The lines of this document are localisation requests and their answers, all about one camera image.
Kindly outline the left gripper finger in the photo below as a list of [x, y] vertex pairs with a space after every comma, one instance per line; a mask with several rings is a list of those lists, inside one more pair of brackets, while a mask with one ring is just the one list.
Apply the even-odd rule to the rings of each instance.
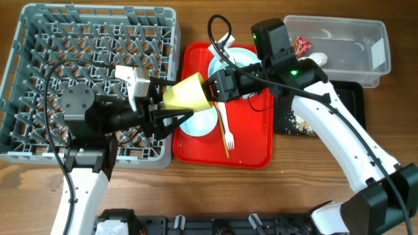
[[159, 85], [159, 86], [175, 86], [177, 84], [177, 81], [164, 80], [164, 79], [155, 78], [155, 77], [150, 77], [150, 82], [154, 85]]
[[185, 110], [156, 110], [152, 112], [154, 138], [162, 140], [172, 134], [177, 127], [190, 118], [194, 111]]

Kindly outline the wooden chopstick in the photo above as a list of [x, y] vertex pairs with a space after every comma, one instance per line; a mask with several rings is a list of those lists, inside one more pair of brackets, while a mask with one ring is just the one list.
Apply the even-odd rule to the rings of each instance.
[[223, 122], [221, 120], [221, 112], [220, 112], [220, 109], [218, 107], [217, 102], [215, 102], [214, 104], [215, 104], [216, 111], [217, 111], [218, 123], [219, 123], [219, 128], [220, 128], [220, 131], [221, 131], [221, 135], [222, 135], [222, 140], [223, 140], [223, 145], [224, 145], [224, 150], [225, 150], [226, 158], [229, 159], [229, 157], [230, 157], [230, 155], [229, 155], [229, 149], [227, 147], [227, 142], [226, 142], [226, 139], [225, 139], [225, 131], [224, 131]]

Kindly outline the yellow plastic cup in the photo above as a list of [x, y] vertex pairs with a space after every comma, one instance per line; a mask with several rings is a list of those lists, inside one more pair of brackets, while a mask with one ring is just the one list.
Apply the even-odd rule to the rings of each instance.
[[213, 107], [202, 89], [204, 78], [199, 72], [182, 80], [163, 93], [163, 103], [167, 110], [192, 110], [200, 112]]

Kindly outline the large pale blue plate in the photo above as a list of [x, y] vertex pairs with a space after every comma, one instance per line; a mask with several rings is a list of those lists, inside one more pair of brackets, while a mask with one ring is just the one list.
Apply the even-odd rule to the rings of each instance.
[[[242, 68], [251, 64], [260, 65], [261, 61], [257, 58], [257, 55], [250, 50], [245, 48], [231, 48], [231, 56], [234, 58], [235, 64]], [[214, 73], [219, 70], [225, 70], [227, 63], [221, 63], [216, 57], [214, 57], [208, 68], [208, 77], [211, 77]], [[241, 96], [249, 95], [250, 93], [262, 92], [266, 88], [263, 84], [260, 84], [258, 81], [253, 78], [249, 78], [246, 75], [240, 74], [233, 69], [233, 75], [238, 86], [238, 89], [233, 91], [232, 95], [227, 95], [227, 101], [238, 99]]]

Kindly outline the white plastic fork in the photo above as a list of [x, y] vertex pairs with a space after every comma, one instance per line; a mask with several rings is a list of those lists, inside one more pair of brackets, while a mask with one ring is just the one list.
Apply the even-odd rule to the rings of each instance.
[[230, 131], [230, 128], [229, 128], [226, 105], [225, 105], [224, 102], [219, 102], [217, 104], [217, 106], [218, 106], [218, 109], [220, 111], [221, 119], [222, 119], [223, 126], [224, 126], [224, 129], [225, 129], [224, 137], [225, 137], [225, 140], [226, 140], [228, 150], [232, 150], [232, 149], [234, 149], [234, 136], [233, 136], [233, 134], [232, 134], [232, 132]]

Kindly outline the red sauce packet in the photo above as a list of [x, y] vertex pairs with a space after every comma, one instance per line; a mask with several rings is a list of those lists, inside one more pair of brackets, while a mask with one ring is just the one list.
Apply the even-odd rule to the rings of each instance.
[[312, 43], [300, 36], [297, 36], [293, 43], [293, 49], [297, 59], [302, 57], [311, 47]]

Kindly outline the rice food scraps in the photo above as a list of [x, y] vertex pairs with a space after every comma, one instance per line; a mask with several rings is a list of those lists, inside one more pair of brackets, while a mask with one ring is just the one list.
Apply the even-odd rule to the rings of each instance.
[[295, 114], [293, 110], [286, 113], [284, 117], [284, 133], [295, 136], [316, 136], [316, 132], [307, 121]]

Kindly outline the clear plastic wrapper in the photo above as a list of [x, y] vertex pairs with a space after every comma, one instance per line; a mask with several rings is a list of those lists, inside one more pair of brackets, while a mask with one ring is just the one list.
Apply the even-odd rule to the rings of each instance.
[[313, 60], [319, 67], [322, 67], [327, 63], [328, 57], [324, 53], [316, 52], [312, 53], [311, 55], [307, 57], [300, 57], [298, 58], [299, 61], [305, 60], [305, 59], [311, 59]]

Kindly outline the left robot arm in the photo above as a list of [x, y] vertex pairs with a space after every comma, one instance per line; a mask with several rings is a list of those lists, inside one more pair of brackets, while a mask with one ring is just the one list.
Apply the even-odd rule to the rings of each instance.
[[132, 110], [112, 97], [98, 98], [86, 84], [76, 84], [61, 98], [69, 129], [69, 143], [57, 161], [65, 184], [52, 234], [87, 234], [116, 164], [119, 142], [114, 132], [140, 126], [146, 134], [165, 138], [179, 126], [165, 126], [166, 118], [180, 116], [184, 122], [192, 110]]

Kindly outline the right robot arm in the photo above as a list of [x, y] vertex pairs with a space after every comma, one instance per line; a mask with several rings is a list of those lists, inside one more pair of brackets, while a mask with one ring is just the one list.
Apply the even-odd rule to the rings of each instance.
[[238, 67], [227, 54], [227, 39], [211, 49], [227, 64], [203, 89], [209, 101], [229, 102], [269, 89], [307, 121], [341, 166], [353, 190], [345, 202], [327, 202], [310, 213], [320, 234], [383, 234], [404, 223], [413, 232], [417, 212], [417, 166], [402, 166], [368, 135], [339, 99], [334, 86], [311, 59], [298, 60], [285, 24], [278, 18], [251, 27], [258, 62]]

